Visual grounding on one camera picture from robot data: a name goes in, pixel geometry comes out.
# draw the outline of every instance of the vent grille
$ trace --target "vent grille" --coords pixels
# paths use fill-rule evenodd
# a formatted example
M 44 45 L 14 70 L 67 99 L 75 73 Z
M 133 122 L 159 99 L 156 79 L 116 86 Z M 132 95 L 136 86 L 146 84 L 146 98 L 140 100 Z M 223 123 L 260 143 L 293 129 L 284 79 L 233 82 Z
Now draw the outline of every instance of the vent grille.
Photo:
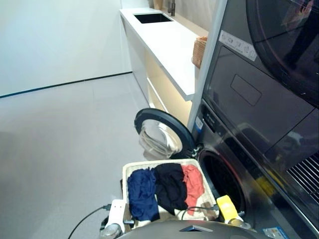
M 287 172 L 319 205 L 319 151 Z

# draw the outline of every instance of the laundry basket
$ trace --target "laundry basket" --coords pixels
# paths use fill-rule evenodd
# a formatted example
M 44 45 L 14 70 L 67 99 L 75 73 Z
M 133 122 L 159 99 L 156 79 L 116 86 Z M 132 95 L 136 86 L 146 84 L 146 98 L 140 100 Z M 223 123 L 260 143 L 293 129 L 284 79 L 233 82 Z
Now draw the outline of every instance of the laundry basket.
M 204 186 L 204 193 L 197 199 L 197 206 L 201 206 L 203 203 L 208 203 L 210 206 L 216 204 L 216 200 L 211 193 L 210 187 L 207 183 L 206 178 L 203 175 L 203 172 L 199 166 L 199 163 L 195 159 L 169 159 L 169 160 L 158 160 L 158 161 L 143 161 L 143 162 L 134 162 L 128 163 L 123 167 L 123 199 L 126 200 L 126 203 L 129 203 L 129 196 L 128 196 L 128 186 L 127 180 L 128 177 L 133 173 L 133 171 L 138 169 L 147 169 L 147 168 L 155 168 L 156 166 L 164 163 L 179 163 L 181 165 L 193 165 L 197 167 L 197 169 L 202 174 L 203 178 L 203 186 Z M 175 209 L 175 216 L 170 216 L 170 214 L 159 206 L 159 221 L 167 221 L 167 220 L 181 220 L 181 216 L 184 211 L 179 211 Z M 203 212 L 195 212 L 194 216 L 190 216 L 188 213 L 184 214 L 183 219 L 185 220 L 207 220 L 208 217 Z M 150 223 L 150 221 L 143 221 L 138 222 L 135 227 L 144 226 Z

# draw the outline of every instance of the faucet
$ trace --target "faucet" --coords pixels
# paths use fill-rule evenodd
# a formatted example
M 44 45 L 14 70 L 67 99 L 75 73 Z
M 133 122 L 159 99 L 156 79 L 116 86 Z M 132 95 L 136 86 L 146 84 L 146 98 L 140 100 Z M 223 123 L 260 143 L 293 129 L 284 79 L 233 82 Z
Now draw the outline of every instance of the faucet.
M 171 16 L 175 16 L 175 0 L 172 0 L 170 7 L 167 9 L 167 12 L 170 13 Z

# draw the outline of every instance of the clothing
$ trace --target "clothing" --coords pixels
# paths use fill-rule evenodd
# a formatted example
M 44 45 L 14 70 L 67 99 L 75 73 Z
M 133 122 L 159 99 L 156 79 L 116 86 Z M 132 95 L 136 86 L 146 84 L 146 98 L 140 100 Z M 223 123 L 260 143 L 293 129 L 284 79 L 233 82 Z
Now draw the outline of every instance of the clothing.
M 197 199 L 205 192 L 201 172 L 194 165 L 182 165 L 184 182 L 187 187 L 185 202 L 189 207 L 196 206 Z M 194 211 L 188 210 L 188 214 L 194 215 Z
M 138 169 L 128 178 L 130 212 L 139 221 L 160 219 L 154 173 L 154 169 Z
M 164 163 L 155 168 L 156 196 L 158 204 L 175 215 L 174 209 L 185 210 L 187 204 L 186 184 L 183 182 L 184 173 L 178 163 Z

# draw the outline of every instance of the label sticker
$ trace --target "label sticker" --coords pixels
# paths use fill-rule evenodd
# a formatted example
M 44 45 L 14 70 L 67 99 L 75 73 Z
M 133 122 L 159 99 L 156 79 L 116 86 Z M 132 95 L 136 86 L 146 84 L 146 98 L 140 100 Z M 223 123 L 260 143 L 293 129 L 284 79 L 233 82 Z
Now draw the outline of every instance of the label sticker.
M 219 41 L 248 59 L 252 61 L 256 60 L 257 54 L 252 44 L 249 44 L 248 42 L 243 41 L 242 39 L 239 39 L 238 37 L 223 30 L 220 32 Z
M 281 227 L 274 227 L 274 228 L 264 228 L 264 234 L 270 238 L 274 239 L 289 239 L 287 234 Z
M 199 131 L 199 132 L 203 128 L 203 122 L 199 119 L 198 116 L 196 116 L 196 119 L 195 119 L 195 126 L 196 126 L 197 131 Z

